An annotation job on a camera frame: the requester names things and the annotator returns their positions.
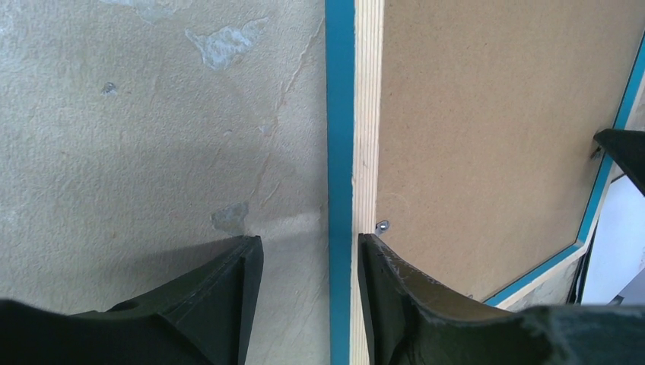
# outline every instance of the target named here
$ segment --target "wooden board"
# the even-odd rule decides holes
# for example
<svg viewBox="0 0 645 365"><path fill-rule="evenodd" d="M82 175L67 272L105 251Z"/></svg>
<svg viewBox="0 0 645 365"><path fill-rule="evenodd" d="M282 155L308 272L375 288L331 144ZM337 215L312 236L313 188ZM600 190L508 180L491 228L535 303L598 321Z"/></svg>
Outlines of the wooden board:
<svg viewBox="0 0 645 365"><path fill-rule="evenodd" d="M377 221L482 300L576 238L645 2L386 1Z"/></svg>

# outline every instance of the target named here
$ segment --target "blue frame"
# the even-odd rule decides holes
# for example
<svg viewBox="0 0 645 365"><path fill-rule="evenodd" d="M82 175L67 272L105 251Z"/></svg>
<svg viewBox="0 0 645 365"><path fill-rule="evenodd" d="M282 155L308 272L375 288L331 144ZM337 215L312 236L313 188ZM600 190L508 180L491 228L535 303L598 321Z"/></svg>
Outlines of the blue frame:
<svg viewBox="0 0 645 365"><path fill-rule="evenodd" d="M618 114L616 115L616 119L614 120L613 128L615 129L625 129L627 121L629 120L631 109L634 106L634 102L636 101L640 82L641 80L643 80L643 74L645 74L645 51L643 50L644 43L645 35L643 35L643 38L641 38L640 40L640 47L636 55L636 60L634 61L634 67L631 69L627 87L625 88L625 91L623 93L621 105L618 108ZM580 223L580 229L578 230L577 236L577 239L580 242L586 242L589 238L589 235L592 233L591 224L593 222L593 218L596 216L596 212L600 208L602 192L605 190L605 186L608 183L609 173L611 172L611 170L612 159L609 156L605 155L602 158L602 162L600 163L598 175L596 176L596 181L593 183L591 196L589 197L589 202L587 203L585 214L583 215L583 220ZM545 263L541 264L538 268L533 269L528 274L524 275L508 287L505 287L499 293L492 296L490 299L486 300L485 303L489 306L499 305L508 297L516 293L519 289L534 281L538 276L544 274L548 269L556 266L558 263L565 260L568 256L573 255L579 249L582 249L582 246L572 245L560 251L557 255L551 257Z"/></svg>
<svg viewBox="0 0 645 365"><path fill-rule="evenodd" d="M329 345L332 365L349 364L354 161L354 2L327 0Z"/></svg>

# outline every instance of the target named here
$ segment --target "blue stripe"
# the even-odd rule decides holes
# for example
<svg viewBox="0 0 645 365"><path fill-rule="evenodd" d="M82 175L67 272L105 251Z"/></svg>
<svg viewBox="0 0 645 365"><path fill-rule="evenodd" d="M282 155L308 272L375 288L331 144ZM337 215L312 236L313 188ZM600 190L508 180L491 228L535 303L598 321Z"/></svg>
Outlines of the blue stripe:
<svg viewBox="0 0 645 365"><path fill-rule="evenodd" d="M349 364L351 168L354 160L354 2L327 0L329 331L332 365Z"/></svg>
<svg viewBox="0 0 645 365"><path fill-rule="evenodd" d="M615 129L625 128L629 119L629 115L631 113L631 109L636 102L636 96L640 87L640 81L643 79L643 74L645 74L645 52L643 51L644 44L645 36L643 36L643 38L641 38L640 40L640 47L638 49L636 61L634 61L634 67L631 69L627 87L625 88L625 91L623 93L621 105L618 108L618 114L616 115L616 119L614 120ZM580 229L578 230L577 236L577 239L580 242L586 242L586 239L589 236L589 233L591 231L591 223L593 222L593 217L596 215L596 211L600 206L602 191L605 189L605 184L609 179L609 173L611 172L611 170L612 159L609 156L605 155L602 159L602 162L600 163L598 175L596 176L596 181L593 183L591 196L589 197L589 202L587 203L583 220L580 223ZM548 269L556 266L559 262L566 259L569 255L572 255L578 249L580 249L580 247L578 246L567 247L557 255L550 258L547 262L540 265L535 270L531 271L527 275L524 275L522 278L513 282L508 287L505 287L502 291L486 300L485 303L489 306L499 305L508 297L515 294L518 290L534 281L538 276L544 274Z"/></svg>
<svg viewBox="0 0 645 365"><path fill-rule="evenodd" d="M645 52L643 52L644 40L645 38L641 39L640 41L640 48L638 49L636 61L634 62L634 67L631 70L631 75L629 77L627 87L625 88L623 100L621 101L621 105L618 108L618 115L614 120L615 129L625 128L629 119L631 108L636 102L636 96L638 94L640 81L643 79L643 73L645 72ZM589 237L589 232L591 231L591 223L593 222L593 217L596 215L596 211L600 206L602 191L605 189L605 183L609 178L609 173L611 172L611 170L612 159L609 156L605 156L602 159L602 163L598 171L598 176L596 177L596 182L593 184L593 190L591 191L591 196L589 197L589 203L586 206L583 221L580 225L580 230L578 231L578 240L580 242L586 242L587 237Z"/></svg>
<svg viewBox="0 0 645 365"><path fill-rule="evenodd" d="M553 268L556 266L559 262L562 260L566 259L570 255L573 255L577 250L579 250L579 246L569 246L566 249L560 251L557 255L551 257L547 262L543 263L542 265L538 266L538 268L534 269L533 271L529 272L528 274L524 275L522 278L520 278L518 281L515 281L511 285L505 287L502 291L499 293L495 294L492 298L486 300L484 303L486 303L489 306L497 306L500 303L502 303L504 300L506 300L508 297L511 295L515 294L518 290L522 289L526 285L530 284L532 281L534 281L538 276L544 274L548 269Z"/></svg>

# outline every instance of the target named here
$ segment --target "gray patch on floor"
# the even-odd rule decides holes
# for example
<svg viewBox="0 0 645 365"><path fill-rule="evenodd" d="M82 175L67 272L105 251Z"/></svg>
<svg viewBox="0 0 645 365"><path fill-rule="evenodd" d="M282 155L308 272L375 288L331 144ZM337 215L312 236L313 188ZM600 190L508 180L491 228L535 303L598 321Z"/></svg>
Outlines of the gray patch on floor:
<svg viewBox="0 0 645 365"><path fill-rule="evenodd" d="M509 306L507 310L519 312L530 306L566 304L579 261L578 259L572 262L564 270L530 291L524 298Z"/></svg>
<svg viewBox="0 0 645 365"><path fill-rule="evenodd" d="M223 230L231 236L241 236L246 232L244 218L249 213L248 202L237 202L211 214L211 222L216 230Z"/></svg>

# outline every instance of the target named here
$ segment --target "wooden edge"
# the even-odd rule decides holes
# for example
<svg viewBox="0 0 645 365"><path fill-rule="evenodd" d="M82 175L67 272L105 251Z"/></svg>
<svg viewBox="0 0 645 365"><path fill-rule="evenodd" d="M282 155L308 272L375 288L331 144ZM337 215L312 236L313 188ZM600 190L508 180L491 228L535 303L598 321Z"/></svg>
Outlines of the wooden edge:
<svg viewBox="0 0 645 365"><path fill-rule="evenodd" d="M359 233L373 233L377 222L379 125L384 0L356 2L354 74L354 187L351 248L350 364L369 365L357 276Z"/></svg>
<svg viewBox="0 0 645 365"><path fill-rule="evenodd" d="M645 89L645 82L643 82L645 79L645 51L643 50L643 43L645 43L645 36L640 41L640 48L638 49L623 99L618 108L613 125L615 129L627 129L630 125L634 124L635 112L643 96L643 89ZM486 304L496 306L500 309L508 308L586 253L593 236L594 228L598 224L602 203L605 201L609 185L613 180L612 177L614 175L612 171L615 169L615 163L612 159L606 155L603 156L596 182L589 197L589 203L580 223L577 241L565 250L559 252L556 256L547 260L547 262L541 264L538 268L530 271L519 280L486 300Z"/></svg>

